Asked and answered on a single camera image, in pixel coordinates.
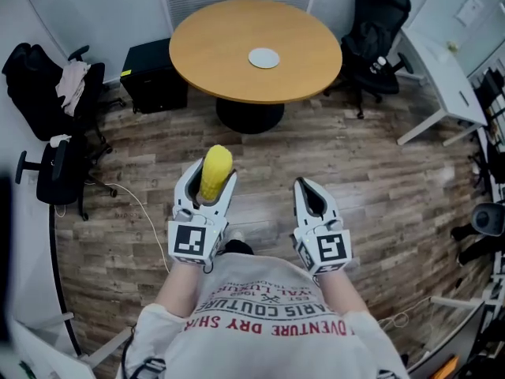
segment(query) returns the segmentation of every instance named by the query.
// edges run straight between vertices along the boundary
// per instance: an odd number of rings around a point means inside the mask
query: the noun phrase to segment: shirt sleeve
[[[395,346],[370,313],[349,312],[342,318],[375,359],[378,366],[378,378],[409,378]]]
[[[130,376],[147,358],[161,358],[182,330],[185,319],[168,313],[158,304],[145,306],[135,327],[133,341],[126,351],[125,368]],[[122,368],[119,366],[116,378],[122,379]]]

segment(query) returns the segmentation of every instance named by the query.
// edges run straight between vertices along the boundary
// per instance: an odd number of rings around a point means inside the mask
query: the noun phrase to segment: forearm
[[[175,316],[189,317],[195,310],[201,272],[201,267],[174,263],[155,303]]]
[[[324,301],[338,314],[368,312],[368,308],[354,289],[344,271],[329,272],[319,276]]]

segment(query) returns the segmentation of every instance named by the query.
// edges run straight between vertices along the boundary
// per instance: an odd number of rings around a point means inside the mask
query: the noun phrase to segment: black table base
[[[223,124],[235,132],[247,134],[273,128],[284,115],[284,104],[238,103],[218,98],[215,108]]]

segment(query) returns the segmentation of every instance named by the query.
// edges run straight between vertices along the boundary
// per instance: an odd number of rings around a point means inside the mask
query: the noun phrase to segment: white cable
[[[56,205],[54,206],[54,212],[56,213],[56,215],[58,215],[58,218],[62,218],[66,214],[66,205],[63,205],[63,215],[60,215],[58,213],[58,209],[56,208]]]
[[[412,307],[410,307],[408,309],[405,309],[402,312],[395,314],[394,316],[386,317],[385,319],[379,320],[378,321],[379,325],[382,324],[383,322],[387,321],[387,324],[382,327],[383,330],[385,330],[386,327],[389,326],[391,323],[393,323],[393,325],[396,328],[404,328],[404,327],[406,327],[409,324],[409,321],[410,321],[409,315],[407,314],[407,312],[410,312],[411,310],[415,309],[421,303],[426,302],[430,298],[431,298],[431,296],[428,296],[427,298],[424,298],[424,299],[420,300],[419,302],[417,302],[414,306],[412,306]],[[397,322],[397,319],[399,317],[403,317],[405,319],[405,322],[403,324],[400,324],[400,323]]]
[[[94,182],[85,182],[85,184],[87,186],[93,186],[95,185]],[[142,208],[142,210],[144,211],[146,217],[148,218],[148,221],[149,223],[151,224],[151,227],[152,227],[152,231],[154,232],[155,234],[155,237],[156,237],[156,241],[158,242],[158,246],[159,246],[159,249],[161,250],[161,255],[162,255],[162,259],[163,259],[163,263],[165,264],[165,269],[166,271],[170,274],[170,270],[168,269],[168,266],[166,265],[166,261],[165,261],[165,253],[163,252],[163,247],[161,245],[161,243],[159,242],[159,239],[158,239],[158,235],[156,234],[156,229],[155,229],[155,225],[152,223],[152,220],[151,218],[149,217],[148,213],[146,212],[144,206],[142,205],[142,203],[140,202],[139,198],[137,198],[132,191],[130,191],[129,189],[125,188],[124,186],[120,186],[119,184],[116,184],[115,182],[111,182],[109,184],[106,184],[106,186],[118,186],[119,188],[123,188],[124,191],[126,191],[127,193],[129,193],[132,197],[135,198],[135,200],[139,203],[140,207]]]

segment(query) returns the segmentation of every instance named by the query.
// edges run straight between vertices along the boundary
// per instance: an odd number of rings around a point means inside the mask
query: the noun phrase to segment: round wooden table
[[[258,47],[280,63],[260,69],[249,62]],[[315,17],[272,0],[229,0],[186,18],[170,41],[175,69],[192,86],[218,97],[221,121],[240,133],[275,126],[284,103],[323,91],[342,66],[339,42]]]

